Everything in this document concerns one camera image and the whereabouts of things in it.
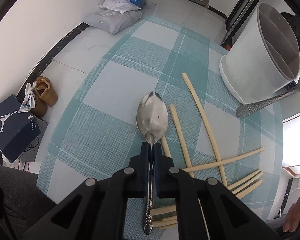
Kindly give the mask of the person right hand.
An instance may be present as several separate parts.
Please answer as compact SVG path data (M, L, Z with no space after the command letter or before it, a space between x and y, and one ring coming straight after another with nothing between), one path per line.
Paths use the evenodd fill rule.
M288 210L283 224L283 232L294 232L300 223L300 197Z

